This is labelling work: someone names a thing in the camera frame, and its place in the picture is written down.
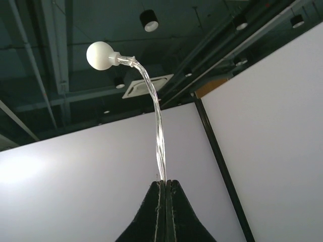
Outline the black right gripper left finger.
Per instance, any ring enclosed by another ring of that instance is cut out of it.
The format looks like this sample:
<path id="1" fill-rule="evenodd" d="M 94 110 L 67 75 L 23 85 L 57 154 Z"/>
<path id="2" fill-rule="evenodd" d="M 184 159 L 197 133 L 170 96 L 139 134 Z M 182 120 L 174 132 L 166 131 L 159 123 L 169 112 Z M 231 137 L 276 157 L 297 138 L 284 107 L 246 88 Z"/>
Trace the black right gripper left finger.
<path id="1" fill-rule="evenodd" d="M 165 241 L 165 206 L 165 182 L 154 181 L 134 219 L 117 241 Z"/>

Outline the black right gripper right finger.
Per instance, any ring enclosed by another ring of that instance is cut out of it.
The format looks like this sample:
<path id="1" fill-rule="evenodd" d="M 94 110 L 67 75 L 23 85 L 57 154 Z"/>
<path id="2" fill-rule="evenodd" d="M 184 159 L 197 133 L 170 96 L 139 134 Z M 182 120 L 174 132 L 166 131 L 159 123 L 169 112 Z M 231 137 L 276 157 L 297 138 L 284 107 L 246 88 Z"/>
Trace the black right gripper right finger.
<path id="1" fill-rule="evenodd" d="M 216 241 L 197 218 L 178 180 L 166 183 L 166 241 Z"/>

